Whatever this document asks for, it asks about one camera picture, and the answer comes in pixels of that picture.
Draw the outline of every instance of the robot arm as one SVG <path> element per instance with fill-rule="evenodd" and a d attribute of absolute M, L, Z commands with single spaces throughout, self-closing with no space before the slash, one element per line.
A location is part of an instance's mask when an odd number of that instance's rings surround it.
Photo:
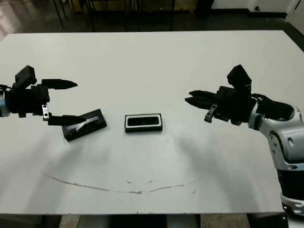
<path fill-rule="evenodd" d="M 208 109 L 205 121 L 215 117 L 234 125 L 248 123 L 268 140 L 282 189 L 283 209 L 304 216 L 304 123 L 298 108 L 273 101 L 264 95 L 251 94 L 251 79 L 241 65 L 228 75 L 234 87 L 221 86 L 216 94 L 192 91 L 185 100 Z"/>
<path fill-rule="evenodd" d="M 48 89 L 68 89 L 77 86 L 76 83 L 62 79 L 43 79 L 37 82 L 34 68 L 26 66 L 15 76 L 12 87 L 0 85 L 0 117 L 7 117 L 10 113 L 18 113 L 19 117 L 26 117 L 27 113 L 43 116 L 48 125 L 73 125 L 86 119 L 73 116 L 53 116 L 48 112 L 47 103 L 50 101 Z"/>

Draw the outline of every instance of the brown scratch mark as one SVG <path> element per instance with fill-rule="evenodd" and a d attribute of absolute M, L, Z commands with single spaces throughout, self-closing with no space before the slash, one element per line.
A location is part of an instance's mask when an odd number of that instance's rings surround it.
<path fill-rule="evenodd" d="M 77 183 L 71 183 L 71 182 L 67 182 L 67 181 L 64 181 L 64 180 L 60 180 L 56 177 L 52 177 L 52 176 L 49 176 L 47 174 L 44 174 L 45 176 L 51 178 L 51 179 L 54 179 L 56 181 L 59 181 L 61 183 L 64 183 L 64 184 L 69 184 L 69 185 L 75 185 L 75 186 L 78 186 L 78 187 L 83 187 L 83 188 L 87 188 L 87 189 L 95 189 L 95 190 L 100 190 L 100 191 L 111 191 L 111 192 L 118 192 L 118 193 L 133 193 L 133 194 L 142 194 L 142 191 L 118 191 L 118 190 L 110 190 L 110 189 L 104 189 L 104 188 L 99 188 L 99 187 L 94 187 L 94 186 L 88 186 L 88 185 L 84 185 L 84 184 L 77 184 Z"/>
<path fill-rule="evenodd" d="M 159 190 L 163 190 L 163 189 L 171 189 L 171 188 L 184 187 L 184 186 L 185 185 L 183 185 L 183 184 L 178 184 L 178 185 L 174 185 L 174 186 L 161 187 L 161 188 L 154 189 L 154 190 L 151 190 L 151 191 L 148 191 L 148 192 L 155 192 L 155 191 L 159 191 Z"/>
<path fill-rule="evenodd" d="M 134 194 L 142 194 L 143 193 L 143 191 L 129 191 L 128 193 L 134 193 Z"/>
<path fill-rule="evenodd" d="M 143 193 L 151 193 L 151 192 L 155 192 L 155 191 L 159 191 L 159 190 L 163 190 L 163 189 L 171 189 L 171 188 L 184 187 L 185 186 L 184 184 L 178 184 L 178 185 L 166 186 L 166 187 L 153 189 L 153 190 L 150 190 L 150 191 L 119 191 L 119 190 L 104 189 L 104 188 L 99 188 L 99 187 L 94 187 L 94 186 L 89 186 L 89 185 L 84 185 L 84 184 L 71 183 L 71 182 L 68 182 L 68 181 L 58 179 L 56 177 L 49 176 L 49 175 L 44 174 L 44 173 L 43 173 L 43 175 L 45 175 L 45 176 L 47 176 L 47 177 L 49 177 L 49 178 L 51 178 L 55 181 L 61 182 L 63 184 L 69 184 L 69 185 L 74 185 L 74 186 L 78 186 L 78 187 L 82 187 L 82 188 L 95 189 L 95 190 L 100 190 L 100 191 L 110 191 L 110 192 L 118 192 L 118 193 L 132 193 L 132 194 L 137 194 L 137 195 L 141 195 Z"/>

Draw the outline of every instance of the black electronic device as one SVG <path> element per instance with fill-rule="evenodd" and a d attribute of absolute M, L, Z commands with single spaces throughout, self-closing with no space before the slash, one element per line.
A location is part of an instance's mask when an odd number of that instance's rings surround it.
<path fill-rule="evenodd" d="M 79 138 L 107 126 L 100 109 L 81 115 L 86 121 L 70 126 L 62 126 L 64 138 L 67 141 Z"/>
<path fill-rule="evenodd" d="M 124 129 L 126 133 L 162 131 L 161 114 L 126 115 Z"/>

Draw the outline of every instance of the wall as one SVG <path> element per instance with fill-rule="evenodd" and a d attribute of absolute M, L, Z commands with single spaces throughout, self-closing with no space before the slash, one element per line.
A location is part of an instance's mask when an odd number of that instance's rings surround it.
<path fill-rule="evenodd" d="M 299 32 L 304 35 L 304 2 L 298 5 L 296 10 L 287 16 L 286 21 L 292 24 Z"/>
<path fill-rule="evenodd" d="M 293 0 L 250 0 L 248 8 L 255 11 L 255 7 L 260 8 L 260 12 L 287 12 L 288 6 Z"/>
<path fill-rule="evenodd" d="M 249 0 L 215 0 L 213 9 L 247 9 Z"/>

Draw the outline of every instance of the table surface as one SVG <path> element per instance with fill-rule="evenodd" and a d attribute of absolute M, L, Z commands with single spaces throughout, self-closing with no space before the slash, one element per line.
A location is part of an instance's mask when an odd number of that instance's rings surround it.
<path fill-rule="evenodd" d="M 0 118 L 0 213 L 132 214 L 281 211 L 265 137 L 184 101 L 228 86 L 242 64 L 253 92 L 304 111 L 304 54 L 282 31 L 15 34 L 0 42 L 1 84 L 24 66 L 54 115 L 100 108 L 108 127 L 66 142 L 40 116 Z M 124 115 L 161 113 L 161 133 L 124 132 Z"/>

